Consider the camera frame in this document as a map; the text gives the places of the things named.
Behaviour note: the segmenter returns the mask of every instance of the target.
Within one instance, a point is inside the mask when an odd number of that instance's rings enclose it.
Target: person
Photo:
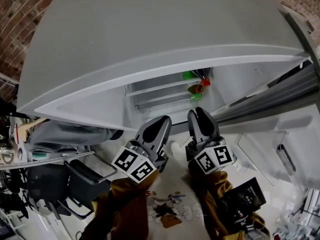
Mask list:
[[[232,188],[225,171],[205,175],[194,160],[185,168],[170,157],[162,173],[139,184],[114,180],[111,191],[93,202],[95,216],[80,240],[250,239],[220,209],[219,199]],[[270,238],[258,214],[247,220],[256,236]]]

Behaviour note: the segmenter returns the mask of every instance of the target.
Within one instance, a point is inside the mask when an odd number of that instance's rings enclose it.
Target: cable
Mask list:
[[[81,232],[81,231],[78,231],[77,233],[75,233],[75,239],[76,239],[76,240],[79,240],[79,239],[80,239],[80,238],[78,238],[78,234],[79,234],[79,233],[81,233],[81,236],[82,236],[82,232]]]

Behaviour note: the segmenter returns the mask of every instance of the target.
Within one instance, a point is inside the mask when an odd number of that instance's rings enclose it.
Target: gray cloth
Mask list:
[[[50,120],[43,122],[32,132],[24,147],[29,152],[64,152],[109,140],[116,131],[116,129]]]

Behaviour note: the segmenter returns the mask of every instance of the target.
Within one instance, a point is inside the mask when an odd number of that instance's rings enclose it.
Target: white cube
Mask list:
[[[227,145],[206,147],[194,158],[205,174],[222,170],[234,163],[234,156]]]
[[[156,167],[147,157],[140,155],[125,146],[120,148],[112,161],[112,165],[125,175],[129,176],[136,183],[142,182],[156,170]]]

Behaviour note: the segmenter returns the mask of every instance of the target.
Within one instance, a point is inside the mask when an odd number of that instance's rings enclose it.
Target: black chair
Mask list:
[[[59,220],[59,214],[73,214],[80,220],[93,213],[92,200],[108,192],[111,182],[88,168],[79,160],[72,160],[65,165],[46,164],[30,167],[27,170],[27,188],[30,198],[44,200],[47,208]],[[90,210],[80,215],[70,209],[66,199],[69,198],[78,207]]]

